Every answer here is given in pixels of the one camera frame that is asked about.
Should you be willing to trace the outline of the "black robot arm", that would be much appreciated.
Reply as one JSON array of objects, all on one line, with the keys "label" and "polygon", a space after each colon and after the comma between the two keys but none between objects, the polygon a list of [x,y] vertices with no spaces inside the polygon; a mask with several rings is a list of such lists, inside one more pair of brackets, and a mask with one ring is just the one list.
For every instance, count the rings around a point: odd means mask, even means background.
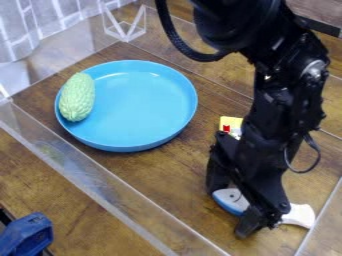
[{"label": "black robot arm", "polygon": [[254,102],[242,137],[219,132],[207,165],[207,191],[235,184],[250,205],[235,227],[241,238],[273,228],[291,206],[282,174],[326,117],[322,90],[328,49],[285,0],[191,0],[203,41],[255,65]]}]

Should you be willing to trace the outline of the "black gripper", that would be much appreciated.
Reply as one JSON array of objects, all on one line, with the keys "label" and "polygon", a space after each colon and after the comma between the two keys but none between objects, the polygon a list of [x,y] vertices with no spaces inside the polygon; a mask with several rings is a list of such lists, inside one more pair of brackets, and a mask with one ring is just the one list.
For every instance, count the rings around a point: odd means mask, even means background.
[{"label": "black gripper", "polygon": [[242,119],[241,139],[221,130],[215,134],[206,192],[211,195],[221,189],[239,189],[250,206],[239,217],[234,233],[239,239],[246,239],[261,229],[281,225],[281,217],[291,210],[282,176],[302,139],[274,118]]}]

